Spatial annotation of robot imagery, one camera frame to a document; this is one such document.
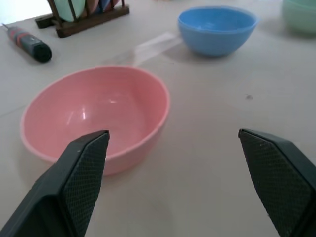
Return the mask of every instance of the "table surface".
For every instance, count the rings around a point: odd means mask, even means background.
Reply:
[[[66,39],[34,20],[17,23],[48,43],[38,64],[0,34],[0,227],[49,164],[19,137],[25,106],[65,74],[97,65],[166,31],[194,5],[227,4],[259,16],[233,55],[205,59],[179,43],[139,66],[168,86],[172,108],[154,151],[106,177],[87,237],[277,237],[257,197],[237,133],[242,127],[293,141],[316,163],[314,39],[294,36],[278,0],[130,0],[131,14]]]

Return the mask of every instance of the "blue bowl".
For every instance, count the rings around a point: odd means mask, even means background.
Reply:
[[[250,37],[258,18],[230,6],[194,7],[182,12],[178,26],[186,45],[206,56],[225,56],[239,49]]]

